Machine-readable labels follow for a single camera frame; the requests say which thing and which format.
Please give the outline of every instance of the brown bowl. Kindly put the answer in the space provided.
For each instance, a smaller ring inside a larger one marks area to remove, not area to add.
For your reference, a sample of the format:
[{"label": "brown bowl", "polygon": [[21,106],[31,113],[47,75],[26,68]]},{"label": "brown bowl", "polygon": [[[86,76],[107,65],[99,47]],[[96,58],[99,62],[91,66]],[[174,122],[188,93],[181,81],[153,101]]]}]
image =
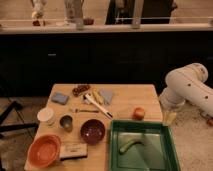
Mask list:
[{"label": "brown bowl", "polygon": [[59,157],[61,141],[58,136],[44,135],[36,139],[28,150],[31,165],[44,168],[52,164]]},{"label": "brown bowl", "polygon": [[104,138],[104,135],[104,124],[97,119],[88,120],[81,127],[81,137],[87,144],[97,144]]}]

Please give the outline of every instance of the white cup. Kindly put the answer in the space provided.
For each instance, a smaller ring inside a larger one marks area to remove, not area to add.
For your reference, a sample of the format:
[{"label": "white cup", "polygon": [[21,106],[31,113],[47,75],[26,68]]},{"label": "white cup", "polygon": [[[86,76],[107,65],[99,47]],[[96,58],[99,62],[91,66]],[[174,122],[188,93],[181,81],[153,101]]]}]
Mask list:
[{"label": "white cup", "polygon": [[37,118],[40,122],[46,123],[48,126],[55,122],[55,114],[53,109],[50,107],[41,109],[37,114]]}]

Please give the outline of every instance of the small box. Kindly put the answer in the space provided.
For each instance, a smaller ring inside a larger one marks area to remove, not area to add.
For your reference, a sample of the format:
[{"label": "small box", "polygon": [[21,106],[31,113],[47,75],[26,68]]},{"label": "small box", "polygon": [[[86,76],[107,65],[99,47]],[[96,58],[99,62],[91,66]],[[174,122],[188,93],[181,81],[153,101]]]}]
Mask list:
[{"label": "small box", "polygon": [[60,160],[87,157],[86,143],[66,143],[61,145]]}]

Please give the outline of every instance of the green tray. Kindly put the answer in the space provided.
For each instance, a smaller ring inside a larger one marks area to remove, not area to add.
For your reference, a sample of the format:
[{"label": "green tray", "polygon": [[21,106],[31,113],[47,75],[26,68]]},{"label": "green tray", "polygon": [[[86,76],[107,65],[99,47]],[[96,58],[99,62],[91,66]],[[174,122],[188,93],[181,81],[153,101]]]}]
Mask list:
[{"label": "green tray", "polygon": [[[131,140],[141,140],[121,154],[120,148]],[[156,122],[111,122],[110,171],[180,171],[169,127]]]}]

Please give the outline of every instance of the red apple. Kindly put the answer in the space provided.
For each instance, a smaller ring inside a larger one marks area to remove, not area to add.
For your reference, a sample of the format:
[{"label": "red apple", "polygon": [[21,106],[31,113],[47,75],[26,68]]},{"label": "red apple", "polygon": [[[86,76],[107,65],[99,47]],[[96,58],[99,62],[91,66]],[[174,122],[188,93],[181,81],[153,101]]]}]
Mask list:
[{"label": "red apple", "polygon": [[210,118],[206,122],[209,126],[213,126],[213,118]]},{"label": "red apple", "polygon": [[132,119],[143,120],[144,116],[145,116],[145,110],[141,107],[137,107],[135,108],[132,114]]}]

